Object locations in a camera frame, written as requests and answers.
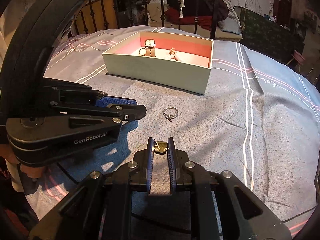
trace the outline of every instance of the black cable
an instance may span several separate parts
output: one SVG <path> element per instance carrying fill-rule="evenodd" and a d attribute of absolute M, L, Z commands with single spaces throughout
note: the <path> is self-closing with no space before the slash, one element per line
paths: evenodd
<path fill-rule="evenodd" d="M 136 218 L 136 219 L 148 222 L 148 223 L 150 223 L 152 225 L 155 225 L 157 227 L 160 227 L 160 228 L 163 228 L 163 229 L 166 229 L 166 230 L 170 230 L 170 231 L 174 231 L 174 232 L 178 232 L 178 233 L 191 235 L 191 230 L 182 229 L 182 228 L 176 228 L 176 227 L 172 227 L 172 226 L 169 226 L 169 225 L 165 225 L 165 224 L 159 223 L 157 221 L 151 220 L 149 218 L 137 215 L 137 214 L 132 213 L 132 212 L 131 212 L 131 216 Z"/>
<path fill-rule="evenodd" d="M 316 207 L 317 207 L 317 206 L 315 206 L 315 207 L 313 207 L 313 208 L 310 208 L 309 210 L 307 210 L 307 211 L 305 211 L 305 212 L 302 212 L 302 213 L 299 214 L 299 215 L 296 215 L 296 216 L 294 216 L 294 217 L 292 217 L 292 218 L 289 218 L 289 219 L 287 219 L 287 220 L 285 220 L 285 221 L 282 221 L 282 223 L 289 222 L 289 221 L 292 220 L 292 219 L 295 219 L 295 218 L 297 218 L 297 217 L 299 217 L 299 216 L 302 216 L 302 215 L 304 215 L 305 213 L 308 213 L 308 212 L 310 212 L 311 210 L 315 209 Z"/>
<path fill-rule="evenodd" d="M 60 170 L 76 185 L 79 184 L 78 181 L 76 181 L 61 165 L 60 163 L 57 163 L 57 166 L 60 168 Z"/>

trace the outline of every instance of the jewelry box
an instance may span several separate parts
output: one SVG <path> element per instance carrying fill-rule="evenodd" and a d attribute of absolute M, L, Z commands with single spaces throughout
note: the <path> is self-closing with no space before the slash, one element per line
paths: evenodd
<path fill-rule="evenodd" d="M 207 87 L 213 41 L 175 33 L 138 32 L 102 53 L 112 75 L 198 94 Z"/>

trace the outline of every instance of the gray bedsheet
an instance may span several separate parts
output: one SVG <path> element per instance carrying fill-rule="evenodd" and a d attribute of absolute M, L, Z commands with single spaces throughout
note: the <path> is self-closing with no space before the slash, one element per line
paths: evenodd
<path fill-rule="evenodd" d="M 117 143 L 60 164 L 81 181 L 90 171 L 108 172 L 130 161 L 136 151 L 146 147 L 148 137 L 167 140 L 172 136 L 177 149 L 186 151 L 207 170 L 232 171 L 282 221 L 288 220 L 286 225 L 294 236 L 316 206 L 314 179 L 320 142 L 320 95 L 316 88 L 271 58 L 227 41 L 214 42 L 204 96 L 107 75 L 101 53 L 137 31 L 184 33 L 136 26 L 77 36 L 57 48 L 45 77 L 85 83 L 111 96 L 135 98 L 147 107 L 147 116 L 125 126 Z M 179 109 L 172 122 L 162 115 L 170 106 Z M 162 168 L 163 163 L 154 166 L 157 171 Z M 23 186 L 40 219 L 75 187 L 56 165 L 49 166 L 37 182 L 23 180 Z M 181 201 L 185 197 L 135 194 L 133 211 L 188 228 L 188 217 L 179 214 L 188 209 Z M 141 238 L 153 232 L 153 239 L 166 239 L 169 234 L 135 219 L 132 224 Z"/>

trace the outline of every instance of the silver ring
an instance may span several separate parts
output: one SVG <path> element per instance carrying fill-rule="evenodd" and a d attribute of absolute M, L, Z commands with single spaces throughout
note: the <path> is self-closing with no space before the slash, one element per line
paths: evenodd
<path fill-rule="evenodd" d="M 175 114 L 166 114 L 165 111 L 167 111 L 168 109 L 173 109 L 173 110 L 176 110 L 177 113 Z M 163 115 L 166 119 L 168 119 L 170 122 L 172 121 L 172 119 L 175 119 L 177 116 L 178 116 L 178 109 L 177 108 L 174 108 L 174 107 L 167 107 L 166 109 L 163 110 Z"/>

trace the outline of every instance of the pink stool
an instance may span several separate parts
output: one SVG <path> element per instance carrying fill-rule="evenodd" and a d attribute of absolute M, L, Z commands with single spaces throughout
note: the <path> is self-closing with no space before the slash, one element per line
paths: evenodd
<path fill-rule="evenodd" d="M 293 60 L 296 60 L 299 64 L 299 70 L 298 70 L 298 73 L 300 73 L 300 66 L 303 65 L 303 62 L 304 62 L 304 57 L 299 53 L 297 52 L 296 50 L 293 51 L 293 55 L 292 55 L 292 59 L 286 64 L 286 65 L 289 65 Z"/>

